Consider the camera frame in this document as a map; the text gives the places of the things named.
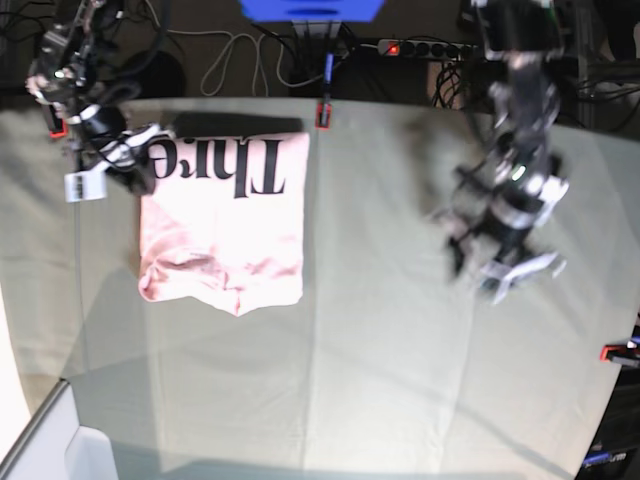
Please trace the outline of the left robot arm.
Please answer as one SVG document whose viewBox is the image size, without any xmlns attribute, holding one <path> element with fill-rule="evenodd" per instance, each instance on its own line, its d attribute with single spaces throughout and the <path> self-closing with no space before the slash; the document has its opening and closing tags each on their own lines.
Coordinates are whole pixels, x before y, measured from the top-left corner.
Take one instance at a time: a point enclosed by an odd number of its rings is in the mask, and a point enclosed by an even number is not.
<svg viewBox="0 0 640 480">
<path fill-rule="evenodd" d="M 549 133 L 561 107 L 545 72 L 562 57 L 564 41 L 551 1 L 474 1 L 483 57 L 506 70 L 488 88 L 491 133 L 481 139 L 484 157 L 458 166 L 450 203 L 432 215 L 447 233 L 452 274 L 469 269 L 493 303 L 542 273 L 558 275 L 566 261 L 555 250 L 537 250 L 529 238 L 552 216 L 569 190 L 562 159 Z"/>
</svg>

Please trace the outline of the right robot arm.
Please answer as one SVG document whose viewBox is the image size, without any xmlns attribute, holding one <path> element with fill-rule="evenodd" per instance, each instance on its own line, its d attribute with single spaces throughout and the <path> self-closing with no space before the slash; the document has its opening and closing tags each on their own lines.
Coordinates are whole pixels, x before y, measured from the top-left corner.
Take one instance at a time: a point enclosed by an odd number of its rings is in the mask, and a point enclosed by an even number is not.
<svg viewBox="0 0 640 480">
<path fill-rule="evenodd" d="M 135 77 L 156 57 L 167 34 L 169 12 L 162 12 L 156 35 L 143 58 L 110 79 L 100 71 L 115 45 L 107 31 L 124 14 L 122 1 L 63 1 L 44 33 L 25 81 L 42 106 L 53 138 L 64 138 L 73 169 L 64 177 L 69 203 L 99 200 L 114 179 L 131 194 L 154 192 L 151 144 L 173 131 L 158 123 L 133 128 L 121 104 L 137 98 Z"/>
</svg>

